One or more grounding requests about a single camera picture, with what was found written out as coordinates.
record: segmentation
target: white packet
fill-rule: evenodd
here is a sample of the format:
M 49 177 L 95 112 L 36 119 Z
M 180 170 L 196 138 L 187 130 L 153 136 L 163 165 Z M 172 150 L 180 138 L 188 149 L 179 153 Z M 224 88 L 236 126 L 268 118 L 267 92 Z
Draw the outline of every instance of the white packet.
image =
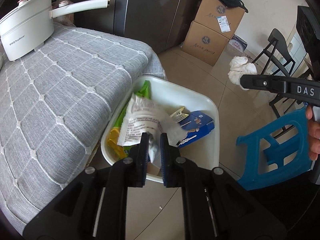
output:
M 184 114 L 182 111 L 184 109 L 184 106 L 181 107 L 179 110 L 175 111 L 170 117 L 175 121 L 175 122 L 180 122 L 183 119 L 187 118 L 189 115 Z
M 187 136 L 187 131 L 175 123 L 161 106 L 147 98 L 132 94 L 117 144 L 139 144 L 143 132 L 149 133 L 150 161 L 158 168 L 161 167 L 160 135 L 167 133 L 169 145 L 175 147 Z

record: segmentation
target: refrigerator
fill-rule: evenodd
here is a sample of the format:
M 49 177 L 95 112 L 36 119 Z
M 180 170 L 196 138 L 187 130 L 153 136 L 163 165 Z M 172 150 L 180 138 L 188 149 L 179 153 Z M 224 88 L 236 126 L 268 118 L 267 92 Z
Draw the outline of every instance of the refrigerator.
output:
M 159 53 L 184 41 L 200 3 L 201 0 L 110 0 L 109 10 L 76 13 L 75 24 L 143 41 Z

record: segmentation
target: product box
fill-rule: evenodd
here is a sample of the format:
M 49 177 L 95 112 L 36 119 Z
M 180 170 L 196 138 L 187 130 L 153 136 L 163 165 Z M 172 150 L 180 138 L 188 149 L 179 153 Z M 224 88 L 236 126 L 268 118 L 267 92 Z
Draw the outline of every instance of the product box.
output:
M 228 42 L 228 38 L 193 21 L 182 50 L 213 66 Z
M 229 41 L 229 44 L 235 47 L 241 53 L 243 53 L 246 47 L 248 46 L 248 44 L 243 39 L 241 39 L 239 36 L 235 34 L 233 35 L 232 39 Z
M 231 39 L 244 13 L 244 9 L 227 8 L 219 0 L 202 0 L 195 22 Z
M 187 137 L 179 144 L 178 148 L 187 146 L 206 136 L 214 129 L 213 119 L 201 111 L 194 111 L 179 122 L 183 130 L 188 131 Z

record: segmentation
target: white wall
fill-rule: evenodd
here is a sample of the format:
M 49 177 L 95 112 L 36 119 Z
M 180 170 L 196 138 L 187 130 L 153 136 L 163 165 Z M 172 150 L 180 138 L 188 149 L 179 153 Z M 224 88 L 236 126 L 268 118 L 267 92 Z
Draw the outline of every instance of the white wall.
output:
M 277 28 L 287 40 L 297 20 L 297 6 L 308 6 L 305 0 L 243 0 L 249 13 L 236 35 L 248 43 L 247 49 L 258 55 L 267 45 L 268 37 Z M 267 57 L 261 57 L 265 63 Z

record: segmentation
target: floor tile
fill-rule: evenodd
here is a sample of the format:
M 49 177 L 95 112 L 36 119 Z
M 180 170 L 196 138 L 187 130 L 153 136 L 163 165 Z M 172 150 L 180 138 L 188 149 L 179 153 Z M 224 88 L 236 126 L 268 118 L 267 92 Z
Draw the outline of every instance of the floor tile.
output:
M 267 96 L 267 101 L 271 102 L 275 97 L 276 94 L 267 92 L 266 93 Z M 284 111 L 287 110 L 287 108 L 291 105 L 291 103 L 294 101 L 294 99 L 289 99 L 286 102 L 283 102 L 286 98 L 281 99 L 279 102 L 277 102 L 275 104 L 275 107 L 278 111 L 278 113 L 280 114 L 280 116 L 284 115 Z M 289 110 L 288 113 L 296 110 L 296 109 L 300 109 L 301 107 L 303 107 L 303 104 L 294 104 Z M 276 114 L 273 112 L 271 106 L 269 106 L 269 104 L 266 104 L 266 107 L 262 110 L 262 111 L 258 111 L 258 115 L 266 121 L 266 123 L 271 123 L 272 121 L 274 121 L 276 119 Z
M 252 62 L 252 61 L 256 58 L 256 56 L 255 56 L 254 54 L 252 54 L 252 53 L 251 53 L 250 51 L 248 51 L 248 50 L 245 50 L 245 52 L 242 53 L 241 56 L 242 56 L 242 57 L 247 57 L 247 58 L 248 58 L 248 62 Z M 254 63 L 254 65 L 255 65 L 256 68 L 257 68 L 258 74 L 261 74 L 261 72 L 262 72 L 265 64 L 263 64 L 263 63 L 260 61 L 260 59 L 258 59 L 257 62 Z
M 183 52 L 180 47 L 175 47 L 171 49 L 171 51 L 194 63 L 199 68 L 203 69 L 204 71 L 218 79 L 221 83 L 226 84 L 228 79 L 228 72 L 230 71 L 229 63 L 233 59 L 233 56 L 230 55 L 226 49 L 222 52 L 221 56 L 214 66 L 211 66 L 203 62 L 202 60 L 191 56 L 186 52 Z
M 239 96 L 225 88 L 219 106 L 220 158 L 219 162 L 242 176 L 246 161 L 246 147 L 236 146 L 238 136 L 247 135 L 263 126 L 265 121 Z
M 231 177 L 233 177 L 235 180 L 240 179 L 240 177 L 235 174 L 232 170 L 228 169 L 226 166 L 222 165 L 221 163 L 219 163 L 219 167 L 223 168 L 227 173 L 229 173 L 231 175 Z
M 159 59 L 170 82 L 203 94 L 219 106 L 224 84 L 172 51 L 161 53 Z
M 136 240 L 184 240 L 184 219 L 181 188 L 163 208 L 155 220 Z
M 103 168 L 107 168 L 107 167 L 111 167 L 111 165 L 103 157 L 100 146 L 97 149 L 96 154 L 92 158 L 89 166 L 94 167 L 97 170 L 100 170 L 100 169 L 103 169 Z
M 243 90 L 240 86 L 234 85 L 230 80 L 227 81 L 227 88 L 234 92 L 241 101 L 246 103 L 251 109 L 259 114 L 264 108 L 270 108 L 266 91 L 262 90 Z
M 128 188 L 125 239 L 134 240 L 147 228 L 161 212 L 160 207 L 163 208 L 168 203 L 176 190 L 176 188 L 166 188 L 162 183 L 151 180 L 146 180 L 143 188 Z

